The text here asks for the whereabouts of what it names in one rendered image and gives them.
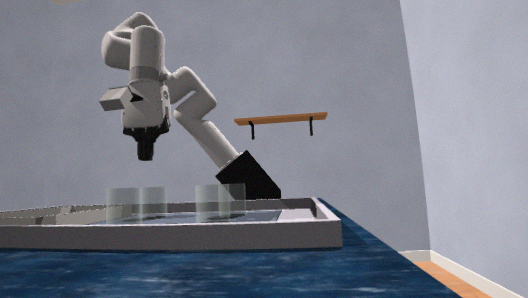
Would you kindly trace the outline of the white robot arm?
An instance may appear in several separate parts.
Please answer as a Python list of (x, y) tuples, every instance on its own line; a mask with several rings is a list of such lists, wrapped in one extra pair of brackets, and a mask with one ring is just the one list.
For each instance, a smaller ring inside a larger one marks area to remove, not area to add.
[[(215, 97), (190, 68), (182, 67), (173, 74), (168, 72), (164, 66), (164, 35), (146, 14), (135, 13), (114, 31), (107, 32), (101, 47), (107, 66), (130, 71), (129, 82), (146, 78), (165, 84), (170, 104), (196, 91), (177, 106), (174, 117), (218, 166), (218, 173), (243, 153), (238, 154), (212, 122), (201, 120), (216, 107)], [(143, 97), (132, 94), (129, 86), (123, 86), (109, 88), (99, 102), (104, 111), (112, 111), (142, 100)]]

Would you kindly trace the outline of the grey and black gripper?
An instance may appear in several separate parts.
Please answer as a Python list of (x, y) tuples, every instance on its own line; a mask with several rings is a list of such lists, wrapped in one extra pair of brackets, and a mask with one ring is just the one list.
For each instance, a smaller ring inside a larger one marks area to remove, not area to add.
[(133, 79), (127, 86), (133, 93), (143, 97), (143, 100), (129, 102), (122, 109), (123, 134), (132, 136), (138, 142), (139, 160), (152, 161), (156, 139), (169, 132), (171, 126), (168, 88), (157, 80), (146, 78)]

